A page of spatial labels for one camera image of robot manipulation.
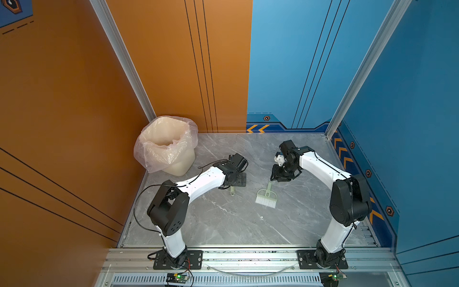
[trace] white bristles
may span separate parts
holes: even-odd
[[[268,207],[276,208],[276,200],[272,198],[266,198],[263,196],[259,196],[257,194],[257,198],[255,199],[255,202],[261,205],[266,205]]]

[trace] black mounting plate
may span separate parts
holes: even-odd
[[[187,250],[186,262],[188,262],[188,259],[190,260],[190,270],[201,269],[202,250]],[[175,268],[172,268],[171,263],[172,262],[167,257],[166,251],[161,250],[158,253],[156,253],[155,264],[153,265],[153,269],[155,270],[174,270]]]
[[[334,266],[330,266],[329,268],[322,268],[317,264],[317,259],[314,256],[315,250],[297,250],[298,256],[298,264],[300,265],[300,269],[333,269]],[[347,265],[346,257],[341,258],[338,263],[339,269],[347,269],[349,266]]]
[[[227,179],[225,178],[225,181],[223,182],[223,186],[246,186],[247,184],[247,174],[245,172],[241,172],[240,174],[237,175],[236,182],[228,182]]]

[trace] gray marble floor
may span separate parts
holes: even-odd
[[[291,182],[273,182],[272,190],[279,197],[275,209],[255,203],[257,191],[266,188],[279,144],[286,140],[293,140],[296,146],[310,146],[325,160],[341,166],[333,148],[321,134],[199,134],[196,161],[186,175],[176,177],[155,172],[148,175],[145,186],[167,179],[174,182],[188,179],[199,173],[198,166],[237,152],[249,162],[247,186],[237,187],[234,196],[229,189],[215,188],[192,202],[182,226],[185,243],[190,247],[208,244],[315,246],[331,219],[330,190],[309,172],[303,171]],[[156,191],[157,187],[145,191],[137,206],[137,218],[152,229],[154,226],[146,209]],[[134,219],[123,243],[125,246],[162,246],[157,233],[141,229]],[[346,245],[366,246],[364,232],[360,228],[353,231]]]

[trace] beige trash can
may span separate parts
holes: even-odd
[[[143,128],[134,157],[149,173],[184,175],[195,161],[198,127],[189,118],[161,116]]]

